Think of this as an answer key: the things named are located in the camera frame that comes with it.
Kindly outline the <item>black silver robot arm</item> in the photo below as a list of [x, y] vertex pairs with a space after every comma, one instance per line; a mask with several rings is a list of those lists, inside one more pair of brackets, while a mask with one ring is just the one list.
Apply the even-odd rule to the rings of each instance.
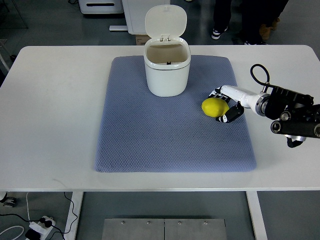
[[[264, 70], [266, 82], [256, 78], [255, 67]], [[254, 64], [250, 68], [250, 75], [263, 86], [263, 93], [272, 88], [268, 99], [257, 104], [261, 113], [273, 120], [270, 125], [272, 133], [286, 136], [290, 148], [300, 146], [306, 138], [320, 137], [320, 105], [314, 104], [312, 96], [270, 84], [270, 74], [261, 64]]]

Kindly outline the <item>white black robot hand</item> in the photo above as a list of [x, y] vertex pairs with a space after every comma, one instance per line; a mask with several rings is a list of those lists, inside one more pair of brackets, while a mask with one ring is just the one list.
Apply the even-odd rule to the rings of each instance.
[[254, 93], [236, 86], [223, 85], [213, 90], [208, 98], [218, 98], [226, 101], [229, 110], [220, 117], [214, 117], [221, 123], [230, 123], [239, 118], [245, 109], [251, 109], [256, 115], [261, 115], [263, 93]]

